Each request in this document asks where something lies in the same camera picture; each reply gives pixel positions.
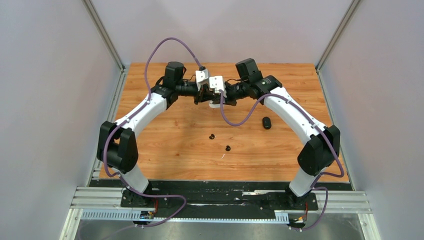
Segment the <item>metal frame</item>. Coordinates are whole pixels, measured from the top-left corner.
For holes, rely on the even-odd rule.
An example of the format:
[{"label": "metal frame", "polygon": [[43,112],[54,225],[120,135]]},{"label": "metal frame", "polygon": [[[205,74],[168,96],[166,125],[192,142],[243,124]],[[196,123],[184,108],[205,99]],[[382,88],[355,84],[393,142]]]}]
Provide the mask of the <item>metal frame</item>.
[{"label": "metal frame", "polygon": [[[90,14],[93,23],[97,27],[101,37],[103,38],[111,56],[121,70],[115,94],[113,96],[110,111],[107,119],[114,120],[118,105],[121,99],[122,91],[128,75],[128,66],[122,63],[118,52],[116,51],[107,31],[105,30],[96,9],[91,0],[82,0],[88,13]],[[320,70],[328,59],[331,51],[333,50],[336,42],[346,28],[349,20],[354,15],[361,0],[352,0],[346,14],[340,22],[337,30],[328,43],[325,51],[318,64],[316,65],[316,72],[321,82],[322,90],[325,100],[327,102],[328,111],[331,120],[333,120],[331,104],[327,101],[325,86],[321,81]],[[98,179],[102,162],[95,159],[93,164],[92,175],[88,181]],[[153,208],[125,208],[121,207],[122,188],[120,187],[78,187],[75,191],[66,222],[63,226],[60,240],[73,240],[78,231],[80,220],[140,220],[140,211],[152,211]],[[243,194],[263,194],[264,192],[284,192],[283,190],[256,190],[254,192],[244,192]],[[325,201],[325,193],[322,191],[315,191],[319,209],[322,209]],[[329,191],[328,204],[326,213],[328,214],[357,214],[361,223],[361,230],[365,240],[380,240],[380,235],[376,227],[374,215],[367,196],[363,191]],[[303,211],[296,210],[277,210],[275,211],[275,219],[204,219],[204,218],[172,218],[172,222],[203,222],[203,223],[270,223],[270,224],[283,224],[289,214],[298,214]],[[318,211],[310,211],[311,213],[320,213]]]}]

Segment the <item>white wall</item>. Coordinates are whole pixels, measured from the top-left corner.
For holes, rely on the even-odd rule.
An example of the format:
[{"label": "white wall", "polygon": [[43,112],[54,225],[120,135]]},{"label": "white wall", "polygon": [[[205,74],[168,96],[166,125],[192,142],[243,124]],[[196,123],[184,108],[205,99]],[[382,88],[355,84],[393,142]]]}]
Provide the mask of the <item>white wall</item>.
[{"label": "white wall", "polygon": [[58,239],[118,68],[82,1],[0,1],[0,239]]},{"label": "white wall", "polygon": [[382,239],[423,239],[424,2],[363,1],[322,75]]},{"label": "white wall", "polygon": [[[254,58],[318,63],[351,0],[92,0],[125,64],[146,62],[159,41],[185,41],[201,62]],[[153,62],[193,62],[176,42]]]}]

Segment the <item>wooden table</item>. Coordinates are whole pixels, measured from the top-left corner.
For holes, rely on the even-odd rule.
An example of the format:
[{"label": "wooden table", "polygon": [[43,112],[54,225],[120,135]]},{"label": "wooden table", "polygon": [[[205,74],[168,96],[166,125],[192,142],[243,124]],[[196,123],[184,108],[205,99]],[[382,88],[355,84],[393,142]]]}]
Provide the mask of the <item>wooden table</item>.
[{"label": "wooden table", "polygon": [[[234,63],[205,63],[212,76],[238,79]],[[166,63],[153,63],[147,71],[152,87],[163,76]],[[197,66],[185,64],[189,79]],[[289,94],[312,116],[332,124],[313,64],[258,64],[264,76],[275,76]],[[137,106],[147,94],[144,63],[130,66],[116,119]],[[245,98],[237,106],[225,105],[225,114],[234,123],[243,120],[255,100]],[[270,117],[271,129],[264,129],[262,118]],[[291,181],[299,169],[297,156],[302,150],[295,133],[267,107],[258,105],[242,126],[232,127],[219,108],[207,102],[195,105],[192,97],[179,99],[156,117],[137,138],[138,165],[149,179]],[[339,173],[336,163],[328,171]],[[104,169],[100,178],[107,178]],[[347,182],[348,177],[323,176],[321,181]]]}]

